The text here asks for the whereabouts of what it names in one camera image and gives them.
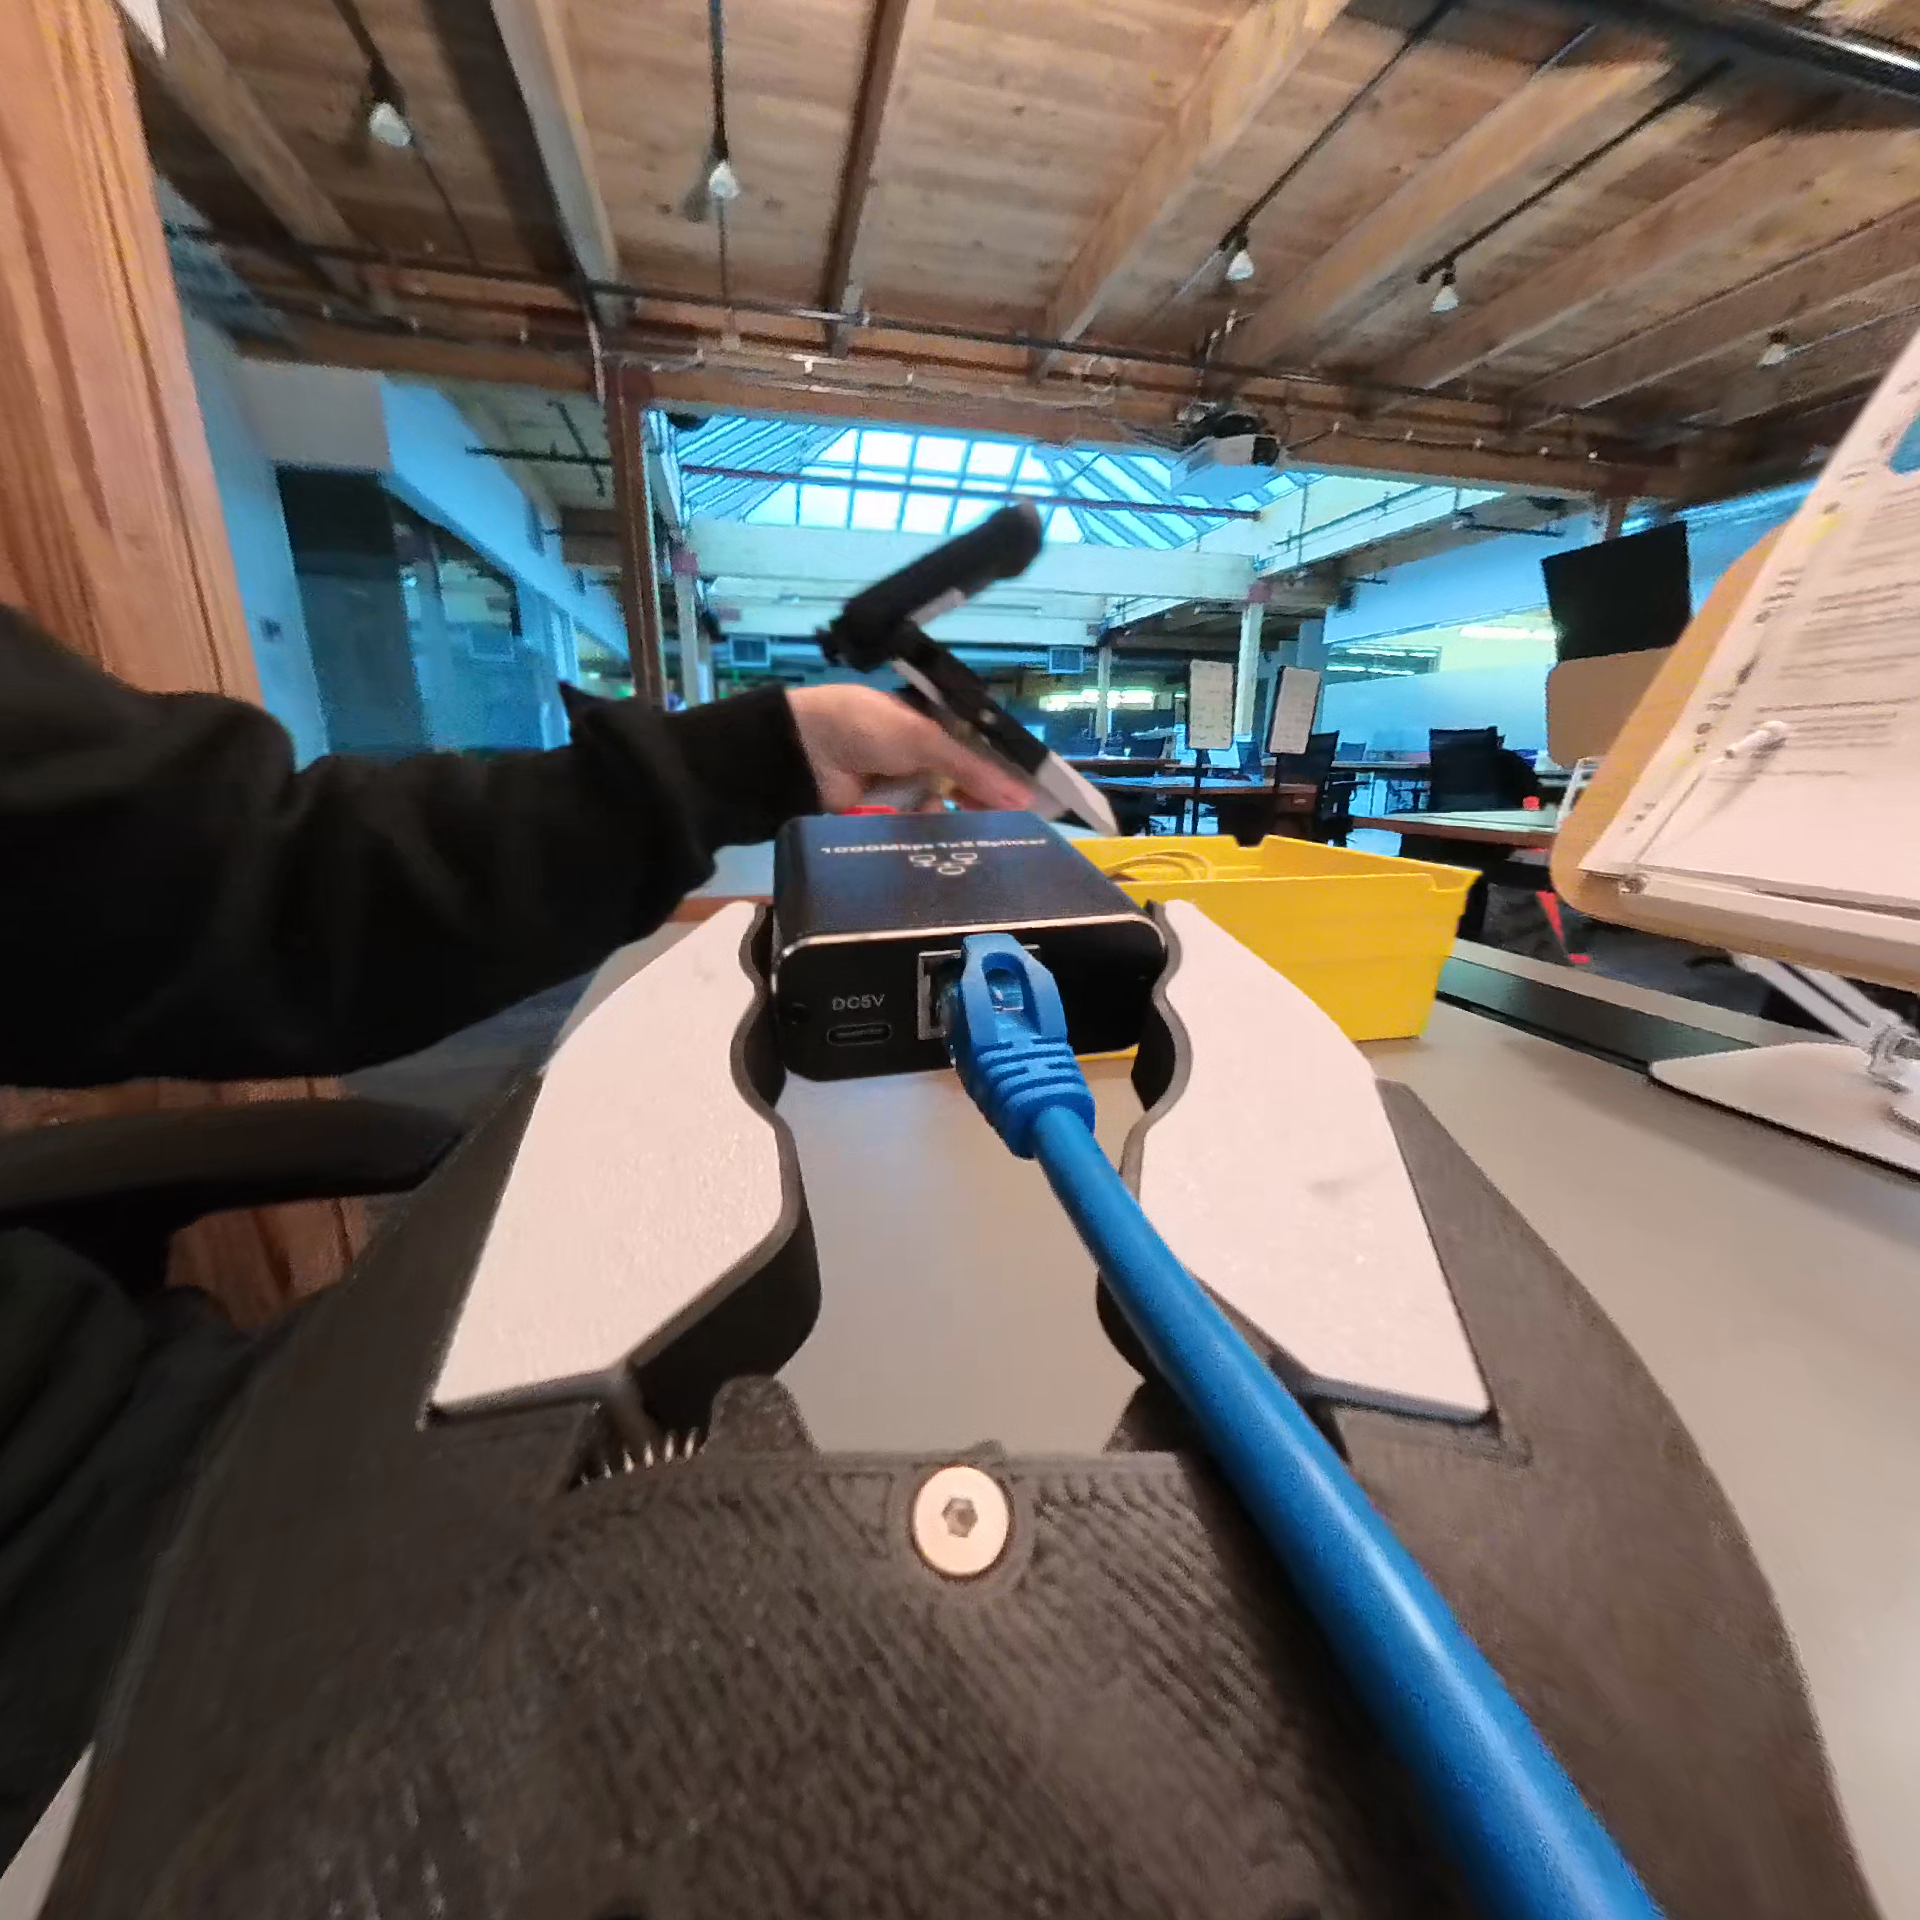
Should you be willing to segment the grey desk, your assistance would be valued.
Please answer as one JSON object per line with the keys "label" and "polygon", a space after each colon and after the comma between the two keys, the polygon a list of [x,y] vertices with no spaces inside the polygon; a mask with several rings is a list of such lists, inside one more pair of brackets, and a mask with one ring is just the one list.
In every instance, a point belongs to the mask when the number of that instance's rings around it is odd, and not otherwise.
{"label": "grey desk", "polygon": [[[1915,1180],[1441,999],[1372,1044],[1606,1310],[1787,1621],[1883,1916],[1918,1912]],[[1092,1451],[1136,1372],[1044,1180],[938,1075],[787,1082],[834,1450]]]}

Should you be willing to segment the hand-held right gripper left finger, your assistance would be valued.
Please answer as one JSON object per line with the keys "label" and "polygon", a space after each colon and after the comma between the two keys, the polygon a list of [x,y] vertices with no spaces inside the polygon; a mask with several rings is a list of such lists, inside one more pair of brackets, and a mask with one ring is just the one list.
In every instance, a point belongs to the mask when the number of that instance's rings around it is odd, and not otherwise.
{"label": "hand-held right gripper left finger", "polygon": [[803,1171],[777,1114],[768,912],[726,906],[579,1014],[546,1061],[431,1410],[594,1406],[705,1427],[814,1328]]}

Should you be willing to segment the wooden document stand with paper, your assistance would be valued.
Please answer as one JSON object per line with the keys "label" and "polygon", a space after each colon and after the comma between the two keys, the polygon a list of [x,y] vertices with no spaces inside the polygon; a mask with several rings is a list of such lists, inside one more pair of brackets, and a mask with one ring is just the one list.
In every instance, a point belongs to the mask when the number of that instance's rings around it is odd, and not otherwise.
{"label": "wooden document stand with paper", "polygon": [[1915,1176],[1918,343],[1731,564],[1560,828],[1596,920],[1722,948],[1826,1034],[1650,1061],[1696,1102]]}

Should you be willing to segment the black network splitter box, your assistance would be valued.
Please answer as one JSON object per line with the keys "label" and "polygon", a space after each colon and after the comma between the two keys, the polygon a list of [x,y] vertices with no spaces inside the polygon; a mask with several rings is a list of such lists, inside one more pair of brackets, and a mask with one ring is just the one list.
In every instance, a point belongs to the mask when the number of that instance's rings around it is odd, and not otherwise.
{"label": "black network splitter box", "polygon": [[1049,970],[1079,1055],[1138,1044],[1164,936],[1037,814],[787,822],[767,957],[781,1068],[814,1082],[945,1068],[938,999],[971,936],[1015,938]]}

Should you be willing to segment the yellow storage bin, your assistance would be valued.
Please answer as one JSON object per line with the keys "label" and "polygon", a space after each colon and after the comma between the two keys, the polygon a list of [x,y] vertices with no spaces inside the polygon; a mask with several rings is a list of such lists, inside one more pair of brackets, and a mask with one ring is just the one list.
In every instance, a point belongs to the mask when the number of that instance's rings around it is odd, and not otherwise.
{"label": "yellow storage bin", "polygon": [[1307,992],[1353,1044],[1419,1040],[1473,869],[1271,835],[1075,836],[1136,903],[1187,903]]}

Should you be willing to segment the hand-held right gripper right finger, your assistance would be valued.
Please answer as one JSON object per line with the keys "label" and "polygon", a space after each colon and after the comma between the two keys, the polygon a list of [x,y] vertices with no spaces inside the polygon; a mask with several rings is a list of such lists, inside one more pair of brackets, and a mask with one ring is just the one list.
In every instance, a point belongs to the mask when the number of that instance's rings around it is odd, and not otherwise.
{"label": "hand-held right gripper right finger", "polygon": [[1488,1440],[1493,1392],[1380,1091],[1338,1024],[1187,901],[1099,1141],[1142,1213],[1327,1426]]}

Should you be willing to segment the black monitor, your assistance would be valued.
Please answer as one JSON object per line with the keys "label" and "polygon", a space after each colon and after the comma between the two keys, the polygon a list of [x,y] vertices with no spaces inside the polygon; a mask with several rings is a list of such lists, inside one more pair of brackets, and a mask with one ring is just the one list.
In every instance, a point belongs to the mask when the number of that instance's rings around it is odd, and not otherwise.
{"label": "black monitor", "polygon": [[1558,664],[1670,647],[1694,610],[1687,524],[1554,553],[1542,580]]}

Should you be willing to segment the cardboard box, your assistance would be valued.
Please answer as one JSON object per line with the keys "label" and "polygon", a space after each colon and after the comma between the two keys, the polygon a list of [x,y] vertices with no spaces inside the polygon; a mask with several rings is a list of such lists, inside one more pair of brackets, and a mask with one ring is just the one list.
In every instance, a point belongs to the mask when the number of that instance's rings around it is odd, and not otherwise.
{"label": "cardboard box", "polygon": [[1544,685],[1549,758],[1561,769],[1607,754],[1672,647],[1561,658]]}

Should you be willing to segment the person's left hand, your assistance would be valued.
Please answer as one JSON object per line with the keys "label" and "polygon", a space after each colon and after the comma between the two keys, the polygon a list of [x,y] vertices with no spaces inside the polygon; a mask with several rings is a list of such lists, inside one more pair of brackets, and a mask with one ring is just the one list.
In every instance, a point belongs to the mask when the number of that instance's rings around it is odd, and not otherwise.
{"label": "person's left hand", "polygon": [[900,796],[972,811],[1026,811],[1034,802],[1017,772],[889,691],[829,684],[791,690],[784,701],[823,813],[899,803]]}

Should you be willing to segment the wooden pillar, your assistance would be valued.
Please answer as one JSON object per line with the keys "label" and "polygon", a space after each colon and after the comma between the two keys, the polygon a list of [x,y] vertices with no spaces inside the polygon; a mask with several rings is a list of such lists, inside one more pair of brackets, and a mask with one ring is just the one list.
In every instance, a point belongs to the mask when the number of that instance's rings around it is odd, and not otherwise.
{"label": "wooden pillar", "polygon": [[5,605],[264,708],[117,5],[5,5],[2,350]]}

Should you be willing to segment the person's left forearm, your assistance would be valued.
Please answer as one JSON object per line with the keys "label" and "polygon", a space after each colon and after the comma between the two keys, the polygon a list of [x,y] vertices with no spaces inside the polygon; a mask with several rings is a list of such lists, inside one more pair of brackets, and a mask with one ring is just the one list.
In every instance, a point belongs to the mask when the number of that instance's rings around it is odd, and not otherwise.
{"label": "person's left forearm", "polygon": [[325,755],[2,610],[2,1078],[269,1081],[402,1058],[657,929],[818,803],[779,690],[561,687],[568,742]]}

